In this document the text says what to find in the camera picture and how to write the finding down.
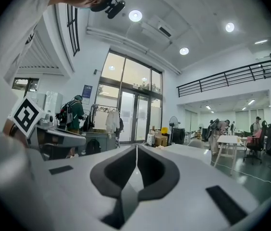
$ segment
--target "white garment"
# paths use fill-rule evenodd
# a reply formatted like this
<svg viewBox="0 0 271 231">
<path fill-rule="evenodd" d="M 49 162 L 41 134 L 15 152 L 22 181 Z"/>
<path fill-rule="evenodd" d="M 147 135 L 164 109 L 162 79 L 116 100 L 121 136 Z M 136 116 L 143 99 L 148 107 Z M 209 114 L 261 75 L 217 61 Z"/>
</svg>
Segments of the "white garment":
<svg viewBox="0 0 271 231">
<path fill-rule="evenodd" d="M 32 44 L 34 28 L 49 1 L 13 0 L 0 17 L 0 75 L 9 85 Z"/>
<path fill-rule="evenodd" d="M 106 127 L 108 133 L 115 133 L 117 128 L 120 128 L 120 115 L 117 111 L 110 111 L 107 120 Z"/>
</svg>

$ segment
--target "black office chair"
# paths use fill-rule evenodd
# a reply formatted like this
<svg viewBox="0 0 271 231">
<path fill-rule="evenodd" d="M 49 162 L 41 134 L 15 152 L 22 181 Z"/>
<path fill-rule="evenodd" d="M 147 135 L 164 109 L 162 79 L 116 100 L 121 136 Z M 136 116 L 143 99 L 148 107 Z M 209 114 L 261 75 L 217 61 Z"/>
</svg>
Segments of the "black office chair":
<svg viewBox="0 0 271 231">
<path fill-rule="evenodd" d="M 245 155 L 243 158 L 243 161 L 246 158 L 252 158 L 252 164 L 254 164 L 254 159 L 257 159 L 260 161 L 260 164 L 262 163 L 261 159 L 257 156 L 257 153 L 261 152 L 264 149 L 264 140 L 265 140 L 265 135 L 266 135 L 266 130 L 267 130 L 267 122 L 263 121 L 262 122 L 262 129 L 260 133 L 259 138 L 252 138 L 252 142 L 246 144 L 246 147 L 250 150 L 248 155 Z"/>
</svg>

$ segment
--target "ceiling light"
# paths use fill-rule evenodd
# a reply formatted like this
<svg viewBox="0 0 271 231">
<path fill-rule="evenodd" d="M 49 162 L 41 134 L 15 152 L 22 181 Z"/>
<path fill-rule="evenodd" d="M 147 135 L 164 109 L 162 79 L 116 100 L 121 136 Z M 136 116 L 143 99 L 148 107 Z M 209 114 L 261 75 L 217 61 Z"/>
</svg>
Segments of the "ceiling light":
<svg viewBox="0 0 271 231">
<path fill-rule="evenodd" d="M 187 55 L 189 53 L 189 49 L 184 47 L 184 48 L 181 48 L 179 52 L 181 55 Z"/>
<path fill-rule="evenodd" d="M 248 105 L 251 105 L 254 102 L 255 102 L 255 100 L 253 99 L 251 102 L 248 103 Z"/>
<path fill-rule="evenodd" d="M 258 42 L 256 42 L 255 44 L 262 44 L 262 43 L 267 42 L 267 41 L 268 41 L 268 40 L 265 39 L 265 40 L 262 40 L 262 41 L 258 41 Z"/>
<path fill-rule="evenodd" d="M 235 26 L 233 23 L 230 22 L 226 24 L 225 30 L 228 31 L 229 33 L 233 32 L 234 29 L 235 29 Z"/>
<path fill-rule="evenodd" d="M 142 13 L 139 10 L 132 10 L 129 13 L 129 19 L 133 22 L 138 22 L 142 19 Z"/>
</svg>

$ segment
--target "hanging clothes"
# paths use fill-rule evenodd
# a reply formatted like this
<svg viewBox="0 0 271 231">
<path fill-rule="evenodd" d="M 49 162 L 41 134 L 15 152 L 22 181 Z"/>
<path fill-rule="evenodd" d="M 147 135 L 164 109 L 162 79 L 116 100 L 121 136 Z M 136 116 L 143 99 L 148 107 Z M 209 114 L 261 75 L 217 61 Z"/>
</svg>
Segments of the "hanging clothes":
<svg viewBox="0 0 271 231">
<path fill-rule="evenodd" d="M 115 133 L 116 129 L 120 128 L 120 115 L 117 111 L 110 111 L 107 120 L 106 127 L 108 133 Z"/>
</svg>

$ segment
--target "person in green jacket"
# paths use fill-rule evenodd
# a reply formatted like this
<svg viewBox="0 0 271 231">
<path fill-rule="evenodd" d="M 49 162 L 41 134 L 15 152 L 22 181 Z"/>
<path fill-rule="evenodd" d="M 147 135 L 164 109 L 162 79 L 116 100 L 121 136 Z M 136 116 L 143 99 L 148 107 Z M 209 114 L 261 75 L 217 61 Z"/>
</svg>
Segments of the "person in green jacket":
<svg viewBox="0 0 271 231">
<path fill-rule="evenodd" d="M 72 133 L 80 134 L 80 120 L 84 120 L 84 111 L 82 107 L 82 97 L 77 95 L 74 97 L 74 100 L 68 102 L 72 109 L 73 120 L 67 125 L 67 130 Z"/>
</svg>

